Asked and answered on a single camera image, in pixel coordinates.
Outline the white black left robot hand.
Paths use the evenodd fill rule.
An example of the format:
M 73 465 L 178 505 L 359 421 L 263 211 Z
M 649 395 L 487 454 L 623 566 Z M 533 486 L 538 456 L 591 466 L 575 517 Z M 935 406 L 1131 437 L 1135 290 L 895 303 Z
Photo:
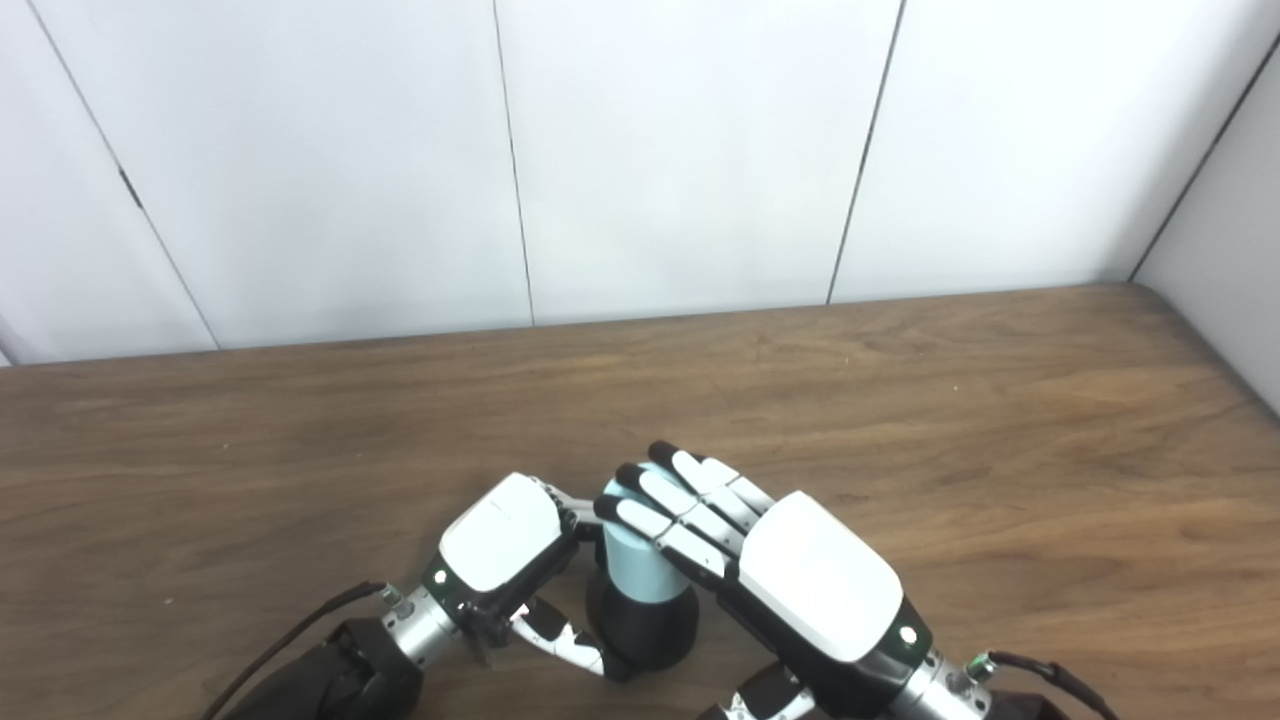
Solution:
M 591 502 L 511 473 L 443 532 L 410 596 L 410 614 L 387 621 L 387 629 L 420 666 L 460 637 L 486 648 L 521 639 L 594 675 L 627 682 L 635 671 L 622 659 L 538 597 L 602 530 Z

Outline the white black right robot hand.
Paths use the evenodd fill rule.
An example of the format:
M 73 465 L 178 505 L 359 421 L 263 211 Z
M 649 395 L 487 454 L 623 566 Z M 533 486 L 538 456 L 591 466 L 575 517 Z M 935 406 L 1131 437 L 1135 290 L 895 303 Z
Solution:
M 710 719 L 878 719 L 931 651 L 897 573 L 810 495 L 774 498 L 666 441 L 617 468 L 595 514 L 639 536 L 774 656 Z

